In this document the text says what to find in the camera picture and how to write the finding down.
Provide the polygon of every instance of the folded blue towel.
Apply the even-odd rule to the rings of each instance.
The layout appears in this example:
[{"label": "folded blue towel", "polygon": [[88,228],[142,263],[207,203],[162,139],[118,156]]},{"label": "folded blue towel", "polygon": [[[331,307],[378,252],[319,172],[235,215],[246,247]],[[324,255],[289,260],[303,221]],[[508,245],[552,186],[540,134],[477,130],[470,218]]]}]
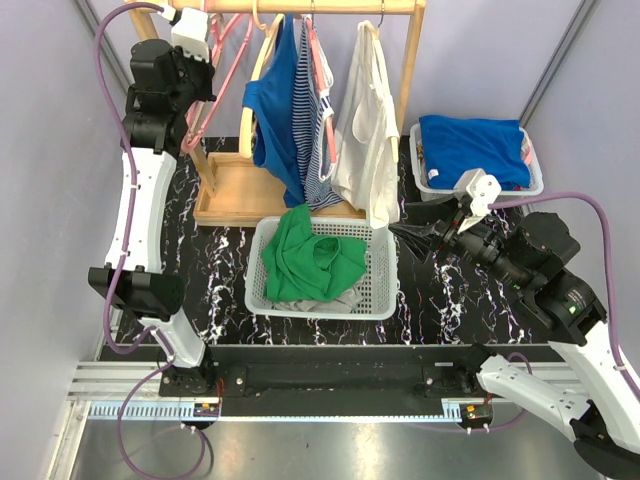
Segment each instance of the folded blue towel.
[{"label": "folded blue towel", "polygon": [[531,173],[520,157],[524,133],[517,120],[426,115],[420,118],[420,131],[431,188],[452,189],[474,168],[495,176],[503,190],[529,188]]}]

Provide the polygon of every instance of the black marble table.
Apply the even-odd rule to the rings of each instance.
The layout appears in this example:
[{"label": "black marble table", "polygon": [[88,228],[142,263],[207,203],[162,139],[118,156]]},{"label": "black marble table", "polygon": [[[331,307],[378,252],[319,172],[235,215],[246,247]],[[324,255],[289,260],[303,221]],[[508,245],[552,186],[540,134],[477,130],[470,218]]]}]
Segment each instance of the black marble table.
[{"label": "black marble table", "polygon": [[[237,139],[207,139],[205,150],[237,151]],[[399,167],[401,205],[420,201],[411,173],[408,138],[401,142]],[[180,159],[167,195],[161,248],[165,271],[186,282],[187,317],[211,345],[495,344],[534,340],[531,331],[512,314],[498,281],[457,258],[437,268],[433,263],[422,264],[401,242],[397,242],[397,308],[387,320],[254,315],[244,305],[244,281],[255,229],[198,228],[193,218],[198,184],[191,161]],[[488,224],[507,232],[519,218],[519,211],[499,212],[488,219]],[[140,331],[135,319],[125,316],[117,341],[130,343]]]}]

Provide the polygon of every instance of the green shirt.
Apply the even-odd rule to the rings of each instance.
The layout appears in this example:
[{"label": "green shirt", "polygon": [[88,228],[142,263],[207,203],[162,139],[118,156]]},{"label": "green shirt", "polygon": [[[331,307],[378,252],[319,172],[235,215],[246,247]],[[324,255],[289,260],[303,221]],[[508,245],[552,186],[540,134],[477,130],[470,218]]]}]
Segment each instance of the green shirt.
[{"label": "green shirt", "polygon": [[366,251],[359,238],[313,234],[309,207],[300,205],[282,216],[262,251],[265,296],[272,302],[330,302],[367,271]]}]

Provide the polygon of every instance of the metal floor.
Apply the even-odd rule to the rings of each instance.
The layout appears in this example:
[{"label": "metal floor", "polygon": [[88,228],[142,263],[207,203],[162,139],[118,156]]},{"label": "metal floor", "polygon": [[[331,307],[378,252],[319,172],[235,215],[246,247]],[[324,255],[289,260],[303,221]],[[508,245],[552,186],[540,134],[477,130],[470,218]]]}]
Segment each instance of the metal floor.
[{"label": "metal floor", "polygon": [[[494,424],[517,412],[499,405]],[[127,450],[147,473],[185,473],[200,452],[196,438],[168,422],[127,422]],[[403,424],[225,423],[205,431],[215,452],[194,479],[283,480],[599,480],[560,433],[532,415],[513,429],[467,437]],[[115,422],[92,420],[78,453],[74,480],[139,478],[120,459]]]}]

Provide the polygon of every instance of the laundry basket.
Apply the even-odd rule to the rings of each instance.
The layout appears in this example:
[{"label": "laundry basket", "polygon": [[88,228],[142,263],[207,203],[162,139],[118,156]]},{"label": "laundry basket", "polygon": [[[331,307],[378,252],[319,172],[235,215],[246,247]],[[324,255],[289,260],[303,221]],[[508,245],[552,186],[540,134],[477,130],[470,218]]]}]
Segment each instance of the laundry basket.
[{"label": "laundry basket", "polygon": [[[420,124],[416,123],[411,127],[409,135],[409,146],[411,148],[411,169],[413,170],[413,178],[416,182],[416,187],[420,190],[420,198],[423,202],[428,200],[434,200],[444,195],[451,195],[453,190],[440,190],[437,188],[430,188],[427,183],[427,169],[424,165],[424,159],[418,156],[418,146],[422,145],[422,132],[420,131]],[[516,198],[532,197],[540,195],[544,190],[544,183],[542,181],[542,170],[540,170],[540,164],[538,163],[538,157],[536,157],[535,149],[532,150],[532,160],[529,165],[529,172],[531,173],[531,185],[529,188],[523,188],[522,190],[503,190],[498,195],[498,200],[514,200]]]},{"label": "laundry basket", "polygon": [[258,315],[336,320],[384,320],[393,315],[398,293],[393,234],[387,228],[372,229],[366,220],[340,218],[313,217],[311,229],[316,234],[355,237],[367,242],[367,271],[357,284],[362,301],[351,313],[299,312],[275,308],[274,303],[264,296],[267,270],[261,253],[276,233],[279,222],[280,217],[267,217],[256,227],[245,281],[244,301],[249,311]]}]

